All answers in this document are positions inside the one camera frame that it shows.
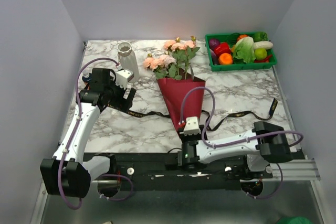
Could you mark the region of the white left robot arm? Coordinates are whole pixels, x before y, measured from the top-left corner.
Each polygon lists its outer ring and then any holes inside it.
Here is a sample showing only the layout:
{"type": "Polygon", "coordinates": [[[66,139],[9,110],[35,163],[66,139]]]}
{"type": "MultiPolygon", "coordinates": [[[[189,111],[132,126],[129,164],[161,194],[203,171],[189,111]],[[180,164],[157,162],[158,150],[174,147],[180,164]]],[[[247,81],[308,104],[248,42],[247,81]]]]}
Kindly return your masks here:
{"type": "Polygon", "coordinates": [[[79,92],[75,113],[68,132],[52,158],[43,159],[41,175],[50,195],[84,198],[96,178],[112,179],[116,166],[106,156],[94,156],[84,161],[85,148],[93,126],[101,113],[112,105],[126,112],[132,106],[135,89],[124,97],[133,72],[119,69],[93,68],[91,80],[79,92]]]}

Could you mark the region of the pink artificial flower bunch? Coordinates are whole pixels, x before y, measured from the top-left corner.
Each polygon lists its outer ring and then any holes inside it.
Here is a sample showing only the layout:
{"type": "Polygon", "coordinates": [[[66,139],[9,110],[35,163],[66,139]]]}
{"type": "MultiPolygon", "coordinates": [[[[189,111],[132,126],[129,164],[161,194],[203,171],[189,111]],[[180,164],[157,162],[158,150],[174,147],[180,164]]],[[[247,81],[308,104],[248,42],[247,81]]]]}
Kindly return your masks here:
{"type": "Polygon", "coordinates": [[[163,45],[164,53],[159,57],[148,54],[142,66],[151,70],[156,78],[170,78],[181,81],[186,80],[192,74],[191,60],[196,56],[200,47],[197,45],[196,37],[182,42],[180,38],[168,40],[163,45]]]}

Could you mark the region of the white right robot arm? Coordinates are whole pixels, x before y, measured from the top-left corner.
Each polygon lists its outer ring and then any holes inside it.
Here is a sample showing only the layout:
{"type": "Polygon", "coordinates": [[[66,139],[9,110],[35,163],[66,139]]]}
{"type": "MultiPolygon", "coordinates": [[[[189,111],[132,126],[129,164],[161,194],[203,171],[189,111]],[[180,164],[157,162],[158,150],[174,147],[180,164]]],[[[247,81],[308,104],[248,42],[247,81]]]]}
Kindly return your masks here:
{"type": "Polygon", "coordinates": [[[260,156],[268,163],[293,160],[283,127],[258,121],[244,133],[219,140],[207,140],[204,128],[196,117],[182,122],[178,134],[182,150],[177,153],[177,165],[184,170],[198,170],[214,161],[243,155],[260,156]]]}

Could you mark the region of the black ribbon with gold text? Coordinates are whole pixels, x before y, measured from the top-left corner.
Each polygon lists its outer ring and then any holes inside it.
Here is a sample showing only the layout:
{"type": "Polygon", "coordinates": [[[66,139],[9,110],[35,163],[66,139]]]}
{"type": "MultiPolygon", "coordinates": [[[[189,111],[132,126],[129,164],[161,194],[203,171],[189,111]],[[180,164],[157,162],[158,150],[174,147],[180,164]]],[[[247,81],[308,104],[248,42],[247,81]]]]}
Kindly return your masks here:
{"type": "MultiPolygon", "coordinates": [[[[278,105],[278,100],[276,100],[275,98],[273,99],[272,101],[272,104],[270,106],[270,109],[269,109],[269,116],[267,118],[262,118],[262,117],[259,117],[255,112],[253,111],[241,111],[241,112],[236,112],[236,113],[230,113],[228,114],[226,117],[222,118],[213,128],[210,127],[210,125],[207,126],[207,130],[210,131],[210,132],[214,132],[216,131],[220,126],[221,124],[228,118],[242,118],[244,116],[247,116],[249,114],[252,114],[256,119],[260,120],[260,121],[268,121],[268,120],[271,120],[273,115],[274,115],[274,112],[276,110],[276,107],[278,105]]],[[[141,112],[135,112],[135,111],[132,111],[132,110],[127,110],[126,112],[124,112],[125,114],[128,114],[130,116],[133,116],[133,117],[136,117],[136,118],[143,118],[145,116],[151,116],[151,115],[158,115],[160,117],[163,117],[163,118],[168,118],[170,119],[170,115],[169,114],[163,114],[161,112],[158,112],[158,111],[150,111],[148,113],[141,113],[141,112]]]]}

